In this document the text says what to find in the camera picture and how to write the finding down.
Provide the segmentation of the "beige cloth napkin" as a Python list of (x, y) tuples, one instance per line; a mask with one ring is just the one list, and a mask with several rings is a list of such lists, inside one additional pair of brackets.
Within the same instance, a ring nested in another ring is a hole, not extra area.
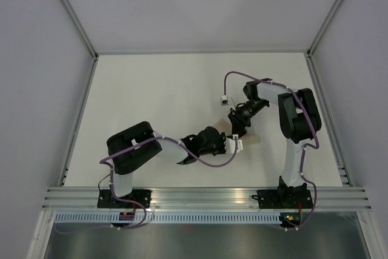
[[(219, 119), (212, 127), (218, 132), (224, 132), (227, 136), (232, 135), (232, 125), (225, 119)], [(260, 137), (254, 133), (247, 133), (242, 136), (240, 140), (242, 141), (243, 146), (251, 146), (260, 143)]]

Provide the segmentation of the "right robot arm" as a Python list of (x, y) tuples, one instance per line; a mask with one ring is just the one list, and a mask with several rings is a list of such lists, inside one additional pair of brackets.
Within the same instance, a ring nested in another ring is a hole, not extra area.
[(276, 199), (283, 207), (293, 206), (299, 199), (297, 191), (309, 183), (303, 168), (306, 149), (318, 149), (317, 132), (322, 122), (311, 89), (294, 91), (271, 79), (253, 79), (245, 84), (243, 92), (247, 101), (230, 109), (228, 119), (232, 133), (242, 137), (251, 126), (251, 119), (263, 108), (278, 107), (279, 126), (286, 139), (286, 160)]

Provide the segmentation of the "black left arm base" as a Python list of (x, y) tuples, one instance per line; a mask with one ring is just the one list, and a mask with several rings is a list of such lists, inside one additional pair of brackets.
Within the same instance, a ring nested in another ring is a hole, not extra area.
[[(150, 207), (152, 191), (148, 189), (135, 189), (129, 195), (122, 197), (122, 200), (132, 200), (142, 204), (145, 208)], [(116, 200), (110, 189), (100, 190), (97, 202), (99, 209), (139, 209), (137, 204)]]

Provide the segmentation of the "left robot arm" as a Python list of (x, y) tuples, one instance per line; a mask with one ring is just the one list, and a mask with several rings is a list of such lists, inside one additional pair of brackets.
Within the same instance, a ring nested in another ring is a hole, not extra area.
[[(209, 167), (228, 165), (238, 152), (238, 138), (227, 136), (214, 127), (175, 140), (155, 132), (147, 121), (113, 136), (107, 142), (108, 157), (101, 160), (110, 167), (111, 201), (120, 208), (132, 202), (133, 173), (154, 158), (186, 166), (199, 161)], [(203, 156), (231, 154), (228, 161), (215, 165)]]

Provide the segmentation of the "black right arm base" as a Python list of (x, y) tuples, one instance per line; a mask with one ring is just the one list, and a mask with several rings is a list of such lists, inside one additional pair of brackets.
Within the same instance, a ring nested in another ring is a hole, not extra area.
[(313, 199), (309, 190), (285, 191), (277, 189), (257, 190), (250, 196), (260, 209), (311, 209)]

